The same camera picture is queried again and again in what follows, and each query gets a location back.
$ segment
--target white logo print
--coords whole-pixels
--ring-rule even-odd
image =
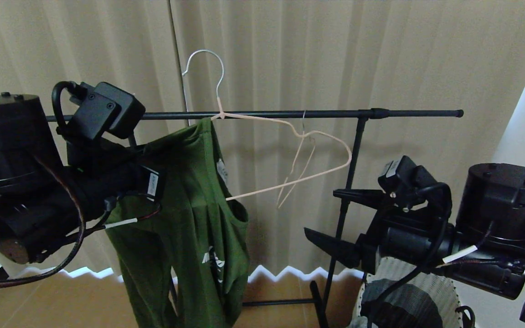
[[[202,259],[202,264],[210,263],[211,266],[216,265],[218,272],[221,272],[221,268],[224,267],[224,261],[218,259],[216,252],[214,251],[214,246],[210,246],[208,251],[204,253],[204,259]]]

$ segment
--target clothing rack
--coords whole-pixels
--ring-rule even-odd
[[[348,168],[348,177],[346,179],[345,188],[352,188],[352,181],[356,172],[356,165],[358,163],[358,154],[360,145],[362,143],[362,136],[366,123],[368,120],[379,120],[382,118],[460,118],[463,116],[463,110],[388,110],[385,108],[372,108],[369,110],[298,110],[298,111],[267,111],[267,112],[229,112],[231,114],[260,116],[263,118],[356,118],[358,123],[356,125],[356,135],[354,137],[354,146],[352,147],[352,161]],[[192,120],[200,118],[210,118],[218,112],[170,112],[170,113],[146,113],[142,120]],[[70,120],[72,116],[64,116],[65,120]],[[46,117],[48,121],[56,121],[54,116]],[[135,135],[129,137],[129,144],[134,147],[137,145]],[[350,206],[349,200],[341,200],[340,215],[338,218],[337,228],[335,230],[335,238],[341,239],[344,231],[345,217]],[[333,281],[336,260],[332,257],[329,262],[329,270],[327,273],[327,282],[325,282],[325,289],[323,297],[319,293],[319,287],[315,281],[309,284],[312,298],[300,299],[278,299],[272,301],[254,301],[242,303],[244,307],[259,307],[269,305],[289,305],[289,304],[309,304],[315,305],[315,313],[317,313],[317,320],[319,328],[329,328],[325,310],[329,300],[329,292],[331,291],[331,283]],[[171,281],[171,296],[174,302],[177,301],[177,293],[173,281]]]

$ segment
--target brown floor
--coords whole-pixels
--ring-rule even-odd
[[[316,276],[323,291],[325,278]],[[327,316],[330,328],[345,327],[352,316],[361,280],[345,276],[334,282]],[[287,273],[279,282],[259,275],[248,285],[245,301],[311,297],[309,282]],[[136,327],[122,282],[90,274],[56,274],[42,282],[0,290],[0,328]],[[236,328],[318,327],[315,308],[306,305],[245,307]]]

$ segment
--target green pants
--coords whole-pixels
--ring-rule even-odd
[[[166,172],[159,214],[107,230],[140,328],[229,327],[242,309],[248,216],[229,191],[210,119],[149,143],[143,157]],[[108,222],[143,216],[154,204],[125,197]],[[168,299],[171,267],[177,313]]]

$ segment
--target curtain fold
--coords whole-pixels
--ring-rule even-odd
[[[0,2],[0,91],[40,95],[47,114],[51,88],[63,79],[108,81],[135,93],[150,112],[215,111],[217,59],[199,54],[180,76],[201,48],[224,60],[227,111],[464,110],[459,119],[369,121],[354,179],[354,188],[377,188],[383,164],[406,154],[451,185],[456,212],[467,168],[490,160],[525,85],[525,1]],[[69,102],[64,108],[75,110]],[[290,121],[352,146],[354,119]],[[145,121],[135,132],[146,143],[185,124]],[[244,120],[215,127],[232,193],[277,185],[289,174],[298,139],[287,128]],[[336,143],[315,142],[308,174],[345,162]],[[306,141],[292,179],[310,151]],[[280,209],[277,191],[242,199],[252,218],[252,267],[275,274],[287,265],[303,272],[327,267],[328,256],[305,239],[303,227],[334,234],[339,201],[331,192],[344,187],[346,174],[298,184]],[[344,239],[354,241],[372,215],[352,205]],[[115,263],[97,233],[69,270]]]

